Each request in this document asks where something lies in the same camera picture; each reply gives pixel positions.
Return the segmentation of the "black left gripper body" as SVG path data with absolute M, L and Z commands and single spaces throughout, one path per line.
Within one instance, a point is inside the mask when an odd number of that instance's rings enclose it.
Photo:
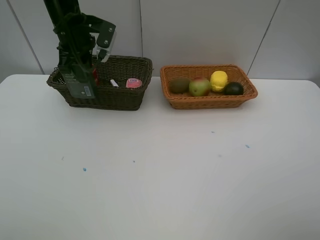
M 59 39 L 58 65 L 91 67 L 95 38 L 86 31 L 84 13 L 54 13 L 52 23 Z

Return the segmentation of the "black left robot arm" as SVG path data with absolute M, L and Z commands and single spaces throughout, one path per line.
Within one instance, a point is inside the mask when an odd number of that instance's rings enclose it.
M 81 13 L 77 0 L 45 0 L 44 4 L 53 24 L 53 31 L 59 39 L 59 63 L 70 58 L 82 66 L 92 66 L 92 51 L 95 41 Z

